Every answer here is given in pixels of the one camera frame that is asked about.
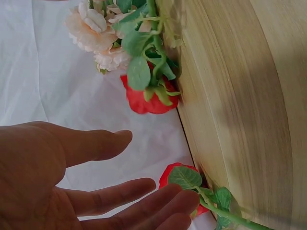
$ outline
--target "wooden surface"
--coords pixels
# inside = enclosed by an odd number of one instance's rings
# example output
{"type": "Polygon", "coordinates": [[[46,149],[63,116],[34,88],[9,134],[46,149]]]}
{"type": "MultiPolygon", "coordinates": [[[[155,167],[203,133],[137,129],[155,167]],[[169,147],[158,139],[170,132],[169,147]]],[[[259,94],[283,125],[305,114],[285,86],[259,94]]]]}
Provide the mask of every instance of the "wooden surface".
{"type": "Polygon", "coordinates": [[[245,217],[306,230],[307,0],[157,1],[184,42],[179,113],[196,164],[245,217]]]}

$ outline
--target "finger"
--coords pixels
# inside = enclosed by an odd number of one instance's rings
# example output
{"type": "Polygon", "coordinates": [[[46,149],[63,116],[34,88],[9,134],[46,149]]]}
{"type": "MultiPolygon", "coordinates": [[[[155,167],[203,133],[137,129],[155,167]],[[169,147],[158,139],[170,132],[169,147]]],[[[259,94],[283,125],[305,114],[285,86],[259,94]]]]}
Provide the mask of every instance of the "finger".
{"type": "Polygon", "coordinates": [[[141,223],[136,230],[156,230],[163,222],[176,213],[190,215],[199,205],[199,195],[192,190],[180,192],[156,215],[141,223]]]}
{"type": "Polygon", "coordinates": [[[187,230],[191,225],[191,218],[187,214],[177,213],[163,222],[156,230],[187,230]]]}
{"type": "Polygon", "coordinates": [[[152,179],[132,180],[92,192],[60,189],[65,192],[77,216],[96,216],[135,201],[155,189],[152,179]]]}
{"type": "Polygon", "coordinates": [[[111,133],[105,130],[78,131],[45,122],[29,125],[51,133],[60,143],[66,159],[66,167],[87,161],[101,161],[119,155],[131,142],[132,133],[123,130],[111,133]]]}
{"type": "Polygon", "coordinates": [[[180,191],[179,185],[170,184],[111,218],[85,220],[81,221],[81,225],[84,230],[127,230],[156,214],[180,191]]]}

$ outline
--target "artificial flower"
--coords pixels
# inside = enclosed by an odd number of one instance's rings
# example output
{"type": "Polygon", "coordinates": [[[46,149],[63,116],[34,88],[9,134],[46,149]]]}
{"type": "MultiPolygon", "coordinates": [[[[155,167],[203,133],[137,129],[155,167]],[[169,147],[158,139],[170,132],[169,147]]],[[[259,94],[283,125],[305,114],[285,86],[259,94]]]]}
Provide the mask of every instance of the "artificial flower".
{"type": "Polygon", "coordinates": [[[113,47],[101,52],[95,52],[95,60],[98,69],[113,71],[116,69],[127,69],[131,56],[122,47],[113,47]]]}
{"type": "MultiPolygon", "coordinates": [[[[171,171],[173,170],[174,167],[176,166],[185,166],[185,167],[188,167],[190,169],[193,169],[195,171],[198,172],[198,170],[193,167],[193,166],[190,166],[190,165],[184,165],[182,163],[179,163],[179,162],[176,162],[176,163],[173,163],[173,164],[170,164],[166,167],[165,171],[163,172],[161,178],[160,178],[160,181],[159,181],[159,189],[160,188],[163,188],[164,186],[167,186],[168,185],[168,176],[169,174],[171,173],[171,171]]],[[[199,216],[200,214],[202,213],[205,213],[205,212],[208,212],[209,210],[207,208],[205,208],[204,206],[202,205],[199,205],[197,207],[197,212],[195,213],[195,216],[199,216]]]]}
{"type": "MultiPolygon", "coordinates": [[[[178,96],[168,96],[172,104],[165,105],[159,100],[159,97],[156,93],[154,93],[152,98],[147,102],[144,98],[143,91],[136,91],[129,87],[127,75],[122,75],[120,78],[126,89],[126,97],[128,99],[130,108],[138,114],[165,114],[171,109],[175,109],[178,105],[178,96]]],[[[165,79],[165,86],[169,92],[175,92],[174,87],[167,79],[165,79]]]]}
{"type": "MultiPolygon", "coordinates": [[[[110,18],[108,20],[109,23],[111,24],[116,24],[118,23],[119,21],[123,20],[125,17],[127,17],[129,14],[133,13],[134,11],[131,11],[129,13],[119,13],[119,14],[116,14],[113,18],[110,18]]],[[[124,33],[122,33],[121,31],[115,31],[115,34],[118,38],[120,39],[123,39],[124,38],[124,33]]]]}
{"type": "Polygon", "coordinates": [[[71,10],[65,24],[73,43],[86,51],[107,50],[118,39],[103,14],[90,9],[86,0],[71,10]]]}

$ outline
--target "peach rose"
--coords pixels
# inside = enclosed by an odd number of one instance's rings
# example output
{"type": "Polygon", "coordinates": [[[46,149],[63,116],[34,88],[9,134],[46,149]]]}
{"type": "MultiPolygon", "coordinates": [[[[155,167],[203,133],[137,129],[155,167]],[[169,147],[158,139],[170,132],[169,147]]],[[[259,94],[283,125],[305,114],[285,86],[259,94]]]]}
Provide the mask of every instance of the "peach rose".
{"type": "Polygon", "coordinates": [[[118,39],[103,14],[90,9],[87,1],[82,1],[78,7],[71,10],[65,24],[73,43],[86,51],[107,50],[118,39]]]}
{"type": "Polygon", "coordinates": [[[95,52],[95,61],[98,69],[113,71],[116,69],[127,69],[131,56],[122,47],[95,52]]]}

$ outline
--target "red rose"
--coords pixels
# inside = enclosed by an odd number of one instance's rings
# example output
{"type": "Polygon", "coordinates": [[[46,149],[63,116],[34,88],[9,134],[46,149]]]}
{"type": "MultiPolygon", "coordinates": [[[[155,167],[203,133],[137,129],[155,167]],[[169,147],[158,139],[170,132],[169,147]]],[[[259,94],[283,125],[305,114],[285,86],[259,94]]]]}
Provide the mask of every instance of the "red rose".
{"type": "MultiPolygon", "coordinates": [[[[154,93],[150,101],[147,102],[144,98],[144,92],[135,91],[129,87],[127,75],[122,75],[120,78],[126,89],[126,97],[129,101],[130,108],[138,114],[165,114],[178,106],[178,96],[168,96],[169,100],[172,102],[172,105],[168,106],[159,100],[156,93],[154,93]]],[[[168,92],[175,92],[174,87],[168,80],[164,79],[164,82],[168,92]]]]}
{"type": "MultiPolygon", "coordinates": [[[[170,165],[168,165],[168,166],[166,167],[164,173],[162,174],[162,176],[161,176],[161,178],[160,178],[160,181],[159,181],[159,183],[160,183],[159,189],[162,188],[162,187],[164,187],[164,186],[166,186],[166,185],[168,185],[168,181],[167,181],[167,180],[168,180],[168,176],[169,176],[169,174],[171,173],[171,171],[173,170],[173,168],[176,167],[176,166],[186,166],[186,167],[188,167],[188,168],[190,168],[190,169],[193,169],[193,170],[195,170],[195,171],[198,172],[198,170],[197,170],[195,167],[193,167],[193,166],[184,165],[184,164],[179,163],[179,162],[170,164],[170,165]]],[[[205,207],[202,206],[202,205],[199,205],[198,208],[197,208],[196,216],[199,216],[200,214],[205,213],[205,212],[208,212],[208,211],[209,211],[209,210],[208,210],[207,208],[205,208],[205,207]]]]}

